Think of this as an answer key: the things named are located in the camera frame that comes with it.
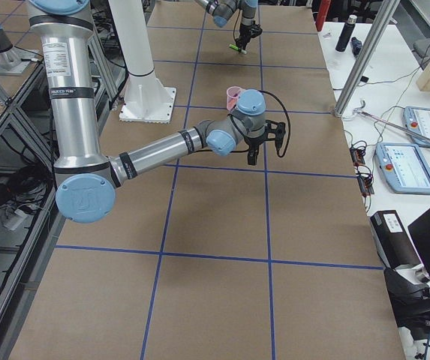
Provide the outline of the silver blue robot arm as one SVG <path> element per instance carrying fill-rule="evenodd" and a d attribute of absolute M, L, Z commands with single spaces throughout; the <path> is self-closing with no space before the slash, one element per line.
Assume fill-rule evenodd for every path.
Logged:
<path fill-rule="evenodd" d="M 230 45 L 230 48 L 238 53 L 246 54 L 246 47 L 251 39 L 257 38 L 263 32 L 260 24 L 256 24 L 255 21 L 258 8 L 257 0 L 196 0 L 195 2 L 212 16 L 214 23 L 219 28 L 226 26 L 232 15 L 240 11 L 242 19 L 239 26 L 239 36 L 234 39 L 235 44 Z"/>
<path fill-rule="evenodd" d="M 125 60 L 127 82 L 119 120 L 132 134 L 138 124 L 171 120 L 176 90 L 155 73 L 140 1 L 111 1 L 113 22 Z M 31 30 L 42 43 L 59 158 L 54 164 L 56 205 L 68 220 L 93 223 L 107 216 L 116 189 L 161 165 L 209 149 L 220 156 L 248 145 L 248 163 L 268 139 L 266 102 L 244 90 L 222 120 L 205 120 L 141 148 L 105 155 L 99 142 L 88 43 L 95 24 L 88 1 L 29 1 Z"/>

